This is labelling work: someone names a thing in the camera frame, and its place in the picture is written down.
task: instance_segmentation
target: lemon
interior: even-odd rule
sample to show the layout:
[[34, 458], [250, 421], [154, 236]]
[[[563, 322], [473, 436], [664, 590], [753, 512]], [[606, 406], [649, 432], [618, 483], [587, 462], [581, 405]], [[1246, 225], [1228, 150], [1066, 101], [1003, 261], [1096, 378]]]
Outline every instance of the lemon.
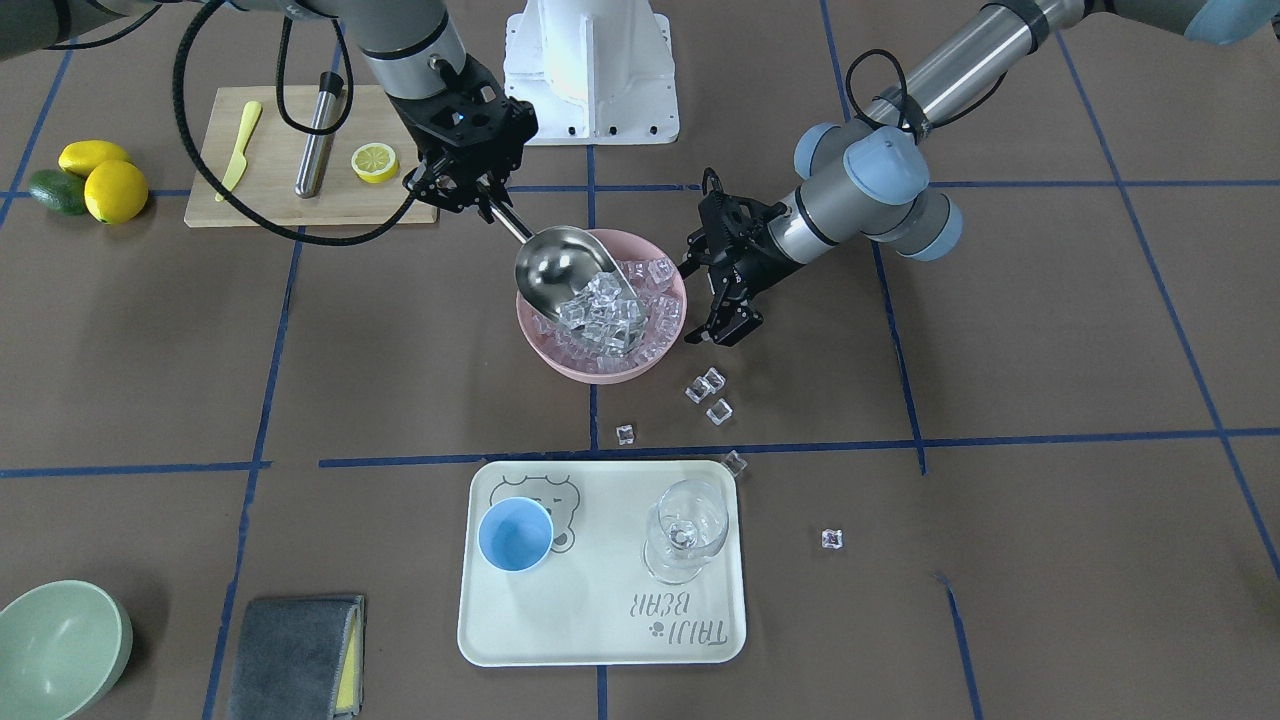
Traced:
[[147, 204], [147, 178], [124, 160], [108, 160], [84, 181], [84, 206], [99, 222], [127, 222]]
[[123, 147], [105, 140], [82, 140], [63, 147], [63, 154], [58, 156], [58, 167], [68, 173], [87, 178], [93, 168], [108, 160], [129, 160], [129, 154]]
[[396, 161], [396, 150], [390, 145], [370, 142], [352, 154], [351, 169], [365, 182], [387, 182], [396, 177], [399, 163]]

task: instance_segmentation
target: blue cup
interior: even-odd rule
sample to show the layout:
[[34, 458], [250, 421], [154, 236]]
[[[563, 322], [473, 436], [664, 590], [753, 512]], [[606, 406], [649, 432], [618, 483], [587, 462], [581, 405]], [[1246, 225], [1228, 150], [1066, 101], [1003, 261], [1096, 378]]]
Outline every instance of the blue cup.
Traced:
[[508, 573], [527, 570], [552, 550], [552, 515], [535, 500], [508, 497], [480, 519], [480, 553]]

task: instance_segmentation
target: metal scoop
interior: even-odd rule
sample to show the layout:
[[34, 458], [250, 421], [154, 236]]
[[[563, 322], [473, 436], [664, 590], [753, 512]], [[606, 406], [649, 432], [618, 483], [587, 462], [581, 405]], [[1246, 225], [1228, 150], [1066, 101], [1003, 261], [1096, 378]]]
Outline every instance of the metal scoop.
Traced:
[[[598, 273], [614, 273], [618, 265], [596, 237], [584, 229], [556, 225], [532, 233], [516, 213], [498, 199], [489, 199], [493, 214], [522, 246], [516, 255], [516, 288], [521, 297], [552, 322], [559, 322], [561, 306], [586, 287]], [[622, 278], [623, 293], [635, 291]]]

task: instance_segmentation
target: lemon slice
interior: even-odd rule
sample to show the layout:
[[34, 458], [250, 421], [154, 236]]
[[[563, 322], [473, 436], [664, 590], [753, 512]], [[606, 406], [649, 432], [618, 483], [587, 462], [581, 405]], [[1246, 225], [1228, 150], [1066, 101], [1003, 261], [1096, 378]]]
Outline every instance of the lemon slice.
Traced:
[[361, 145], [351, 156], [351, 169], [365, 182], [387, 182], [396, 177], [399, 163], [396, 150], [383, 142]]

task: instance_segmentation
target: folded cloth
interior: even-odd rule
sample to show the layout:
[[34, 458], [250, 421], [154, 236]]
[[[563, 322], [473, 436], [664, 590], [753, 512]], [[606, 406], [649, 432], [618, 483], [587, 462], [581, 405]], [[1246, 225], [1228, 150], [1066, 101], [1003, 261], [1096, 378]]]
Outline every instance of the folded cloth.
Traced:
[[244, 610], [228, 720], [360, 712], [364, 596], [255, 600]]

